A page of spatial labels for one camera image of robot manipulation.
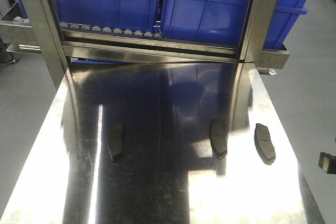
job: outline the metal rack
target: metal rack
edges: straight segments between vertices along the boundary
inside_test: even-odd
[[[57,87],[68,57],[123,62],[254,62],[262,68],[283,68],[289,52],[262,49],[277,0],[250,0],[238,48],[175,39],[148,39],[60,28],[51,0],[23,0],[30,24],[12,22],[17,5],[0,21],[3,41],[12,52],[42,53]]]
[[[110,223],[111,215],[119,216],[121,208],[127,212],[124,216],[128,220],[127,223],[135,223],[130,221],[128,216],[129,212],[134,211],[133,203],[142,209],[143,205],[146,205],[142,201],[147,202],[152,196],[160,199],[170,197],[170,194],[164,195],[165,192],[157,189],[161,188],[160,180],[157,183],[158,181],[153,179],[154,187],[149,187],[147,184],[127,187],[135,194],[139,192],[138,189],[145,192],[144,197],[138,201],[133,197],[121,195],[121,190],[118,188],[124,188],[123,183],[120,187],[115,187],[116,190],[110,190],[111,184],[101,185],[100,188],[106,192],[100,196],[113,198],[115,193],[120,193],[120,197],[114,198],[114,201],[118,201],[117,207],[109,205],[110,202],[107,201],[110,201],[110,198],[102,201],[106,206],[105,209],[97,207],[97,201],[92,201],[98,197],[99,170],[106,172],[100,181],[103,182],[105,179],[109,183],[110,179],[118,179],[127,173],[123,169],[126,166],[122,165],[120,173],[109,174],[112,161],[106,152],[102,154],[104,156],[102,162],[98,161],[100,151],[106,151],[107,148],[106,145],[105,149],[102,148],[101,136],[107,136],[113,128],[111,127],[113,122],[130,113],[131,116],[124,118],[124,123],[127,125],[125,131],[128,131],[128,136],[125,137],[127,142],[125,149],[128,148],[127,160],[132,160],[129,164],[134,166],[134,170],[137,169],[137,164],[141,163],[138,161],[139,157],[144,155],[130,150],[141,149],[144,152],[153,150],[149,148],[153,145],[147,144],[146,141],[161,144],[161,137],[158,135],[164,136],[162,128],[169,134],[172,132],[178,134],[168,135],[167,146],[164,145],[162,149],[160,147],[159,152],[155,149],[153,155],[151,153],[147,155],[149,159],[155,159],[159,153],[159,161],[156,159],[150,161],[151,164],[155,162],[159,164],[159,174],[165,172],[161,166],[166,163],[170,165],[171,160],[177,162],[181,156],[186,157],[188,164],[200,164],[196,171],[192,167],[187,167],[187,171],[194,173],[185,173],[184,169],[176,171],[183,176],[190,174],[197,177],[202,173],[207,176],[207,173],[211,175],[216,170],[209,181],[213,185],[220,185],[219,191],[210,190],[204,199],[191,200],[195,206],[208,206],[216,202],[213,209],[218,209],[218,212],[214,212],[214,216],[223,220],[227,216],[235,218],[241,216],[241,220],[237,219],[235,223],[255,223],[258,218],[264,220],[264,214],[269,214],[269,209],[264,209],[263,206],[271,206],[270,219],[265,223],[285,221],[292,224],[310,222],[323,224],[321,213],[304,176],[301,176],[295,154],[256,69],[256,67],[281,69],[289,57],[285,47],[282,50],[262,48],[276,1],[250,0],[243,35],[237,48],[186,40],[108,35],[99,31],[60,28],[51,0],[23,0],[32,25],[18,24],[12,22],[12,19],[18,16],[20,11],[17,4],[13,6],[0,21],[3,41],[11,44],[7,50],[42,54],[58,91],[0,223],[17,222],[17,220],[22,220],[23,223],[32,223],[34,220],[39,220],[40,223],[59,224]],[[71,64],[70,57],[164,64],[76,65]],[[204,64],[205,62],[219,62],[219,64]],[[178,97],[178,90],[184,91],[181,97]],[[171,96],[176,96],[176,100],[171,99],[170,102]],[[206,117],[200,116],[200,104],[204,106]],[[175,108],[173,115],[168,111],[171,106]],[[186,106],[187,113],[179,111],[177,109],[179,106],[181,109]],[[215,111],[214,115],[207,114],[208,106]],[[223,119],[222,123],[225,124],[222,130],[225,131],[226,142],[229,143],[227,147],[231,155],[228,154],[228,159],[214,157],[214,149],[208,141],[207,124],[215,119],[213,116],[219,114]],[[178,123],[179,116],[182,122],[194,123],[193,120],[196,120],[198,124],[194,128],[184,128],[183,123]],[[148,124],[144,119],[150,119],[154,123]],[[256,123],[267,125],[269,128],[277,152],[276,165],[265,166],[256,155],[254,146]],[[97,139],[93,136],[96,132],[102,133],[98,133]],[[138,134],[144,139],[143,142],[140,141],[141,148],[133,145],[134,139],[139,137]],[[184,149],[179,152],[183,144],[181,144],[183,141],[179,141],[181,136],[186,142],[189,137],[192,138],[190,143],[195,143],[195,139],[201,140],[201,144],[205,143],[199,146],[199,150],[209,154],[206,156],[207,159],[202,159],[201,156],[195,161],[193,155],[185,151],[189,150],[189,147],[183,147]],[[171,141],[176,141],[176,145],[171,144]],[[96,157],[94,166],[91,157]],[[228,167],[231,166],[231,170],[235,171],[226,175],[229,179],[237,179],[234,184],[225,184],[225,180],[216,177],[219,170],[225,172],[226,162]],[[188,178],[180,178],[180,181],[184,186],[177,190],[177,194],[172,191],[173,197],[192,189],[187,183]],[[202,188],[197,191],[190,190],[189,194],[197,196],[199,191],[204,190],[204,184],[201,186]],[[219,204],[228,207],[219,209]],[[186,197],[183,197],[182,205],[188,206]],[[50,212],[41,215],[41,209]],[[115,215],[111,210],[119,211],[119,214]],[[197,217],[194,208],[190,212],[188,208],[183,207],[179,210],[183,211],[184,221],[176,221],[178,218],[173,216],[174,223],[203,223],[192,220]],[[208,214],[209,208],[199,207],[198,210],[201,215]],[[153,211],[147,219],[156,220],[151,223],[162,223],[156,218],[160,217],[162,220],[172,218],[162,215],[162,212]],[[223,223],[220,221],[221,218],[214,219],[212,223]]]

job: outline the metal table surface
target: metal table surface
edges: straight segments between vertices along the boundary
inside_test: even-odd
[[[222,160],[213,119],[229,125]],[[70,65],[0,220],[11,223],[324,222],[254,64],[179,63]]]

